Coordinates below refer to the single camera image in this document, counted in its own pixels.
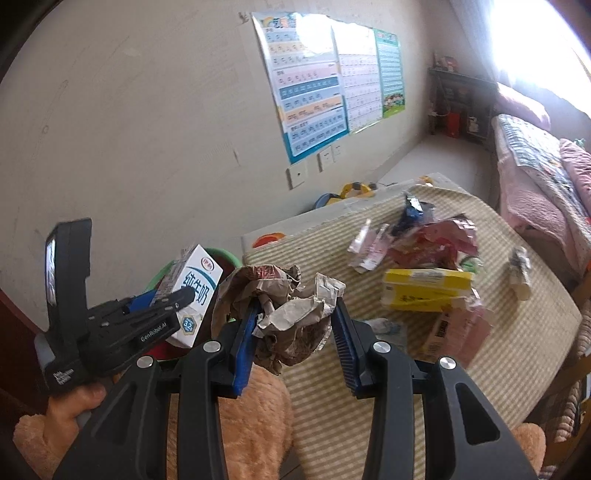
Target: pillow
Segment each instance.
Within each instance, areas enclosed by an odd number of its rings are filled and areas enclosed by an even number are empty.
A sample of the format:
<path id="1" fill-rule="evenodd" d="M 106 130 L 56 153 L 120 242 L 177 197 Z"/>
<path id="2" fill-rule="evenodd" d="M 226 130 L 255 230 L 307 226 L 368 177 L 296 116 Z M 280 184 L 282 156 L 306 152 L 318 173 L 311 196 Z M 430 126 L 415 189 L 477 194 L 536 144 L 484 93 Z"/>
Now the pillow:
<path id="1" fill-rule="evenodd" d="M 587 212 L 591 213 L 591 154 L 570 140 L 562 138 L 560 159 Z"/>
<path id="2" fill-rule="evenodd" d="M 495 109 L 499 113 L 516 116 L 542 130 L 550 131 L 550 116 L 544 105 L 502 83 L 497 83 L 497 87 Z"/>

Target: crumpled paper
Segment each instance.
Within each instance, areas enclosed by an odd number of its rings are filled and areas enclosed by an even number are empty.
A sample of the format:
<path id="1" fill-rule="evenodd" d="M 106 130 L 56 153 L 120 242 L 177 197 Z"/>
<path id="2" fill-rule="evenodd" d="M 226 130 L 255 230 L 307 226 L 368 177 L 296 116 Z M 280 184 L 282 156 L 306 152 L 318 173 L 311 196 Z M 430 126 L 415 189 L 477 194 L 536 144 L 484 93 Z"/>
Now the crumpled paper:
<path id="1" fill-rule="evenodd" d="M 255 363 L 281 373 L 281 364 L 295 365 L 322 348 L 332 331 L 330 315 L 345 284 L 317 273 L 314 283 L 300 284 L 297 265 L 246 266 L 235 270 L 219 287 L 213 309 L 212 336 L 222 330 L 228 317 L 244 318 L 254 297 L 261 301 L 264 316 L 257 319 L 255 336 L 262 339 Z"/>

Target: educational poster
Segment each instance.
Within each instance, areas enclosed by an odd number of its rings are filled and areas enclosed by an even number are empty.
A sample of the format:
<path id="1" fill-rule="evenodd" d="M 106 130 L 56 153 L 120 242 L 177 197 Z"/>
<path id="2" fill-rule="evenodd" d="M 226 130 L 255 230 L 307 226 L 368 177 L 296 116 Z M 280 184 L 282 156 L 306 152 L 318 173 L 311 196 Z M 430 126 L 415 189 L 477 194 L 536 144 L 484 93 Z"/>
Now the educational poster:
<path id="1" fill-rule="evenodd" d="M 349 132 L 342 79 L 325 15 L 253 13 L 290 163 Z"/>
<path id="2" fill-rule="evenodd" d="M 333 22 L 345 92 L 349 130 L 357 132 L 382 119 L 382 95 L 374 31 L 354 23 Z"/>
<path id="3" fill-rule="evenodd" d="M 404 110 L 404 82 L 398 37 L 374 28 L 382 86 L 384 118 Z"/>

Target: white wall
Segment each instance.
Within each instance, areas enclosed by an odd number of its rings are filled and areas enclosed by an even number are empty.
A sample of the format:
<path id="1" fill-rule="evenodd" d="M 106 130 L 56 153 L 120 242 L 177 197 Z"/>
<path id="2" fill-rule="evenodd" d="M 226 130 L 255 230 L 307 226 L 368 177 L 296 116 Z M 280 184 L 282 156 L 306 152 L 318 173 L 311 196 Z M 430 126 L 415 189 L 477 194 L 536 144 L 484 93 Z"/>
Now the white wall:
<path id="1" fill-rule="evenodd" d="M 329 14 L 402 44 L 404 112 L 343 140 L 338 164 L 289 191 L 288 160 L 252 22 Z M 415 0 L 64 0 L 0 83 L 0 288 L 41 327 L 44 238 L 93 219 L 89 304 L 139 293 L 194 242 L 302 212 L 423 135 L 430 49 Z"/>
<path id="2" fill-rule="evenodd" d="M 486 70 L 468 43 L 449 0 L 421 0 L 421 3 L 429 40 L 437 55 L 454 57 L 464 75 L 487 77 Z"/>

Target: cardboard box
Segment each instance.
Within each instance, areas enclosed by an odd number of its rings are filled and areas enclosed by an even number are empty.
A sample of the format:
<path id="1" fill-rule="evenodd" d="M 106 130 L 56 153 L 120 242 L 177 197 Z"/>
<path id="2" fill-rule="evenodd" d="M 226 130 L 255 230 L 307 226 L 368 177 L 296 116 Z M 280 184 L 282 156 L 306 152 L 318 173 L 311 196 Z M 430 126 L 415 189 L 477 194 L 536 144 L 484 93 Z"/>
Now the cardboard box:
<path id="1" fill-rule="evenodd" d="M 182 287 L 192 287 L 195 290 L 195 299 L 191 305 L 177 312 L 181 328 L 167 342 L 182 348 L 193 346 L 222 272 L 222 267 L 215 263 L 201 245 L 197 245 L 184 251 L 164 276 L 152 302 Z"/>
<path id="2" fill-rule="evenodd" d="M 472 294 L 470 272 L 443 268 L 392 269 L 384 274 L 382 305 L 394 310 L 441 312 L 462 308 Z"/>

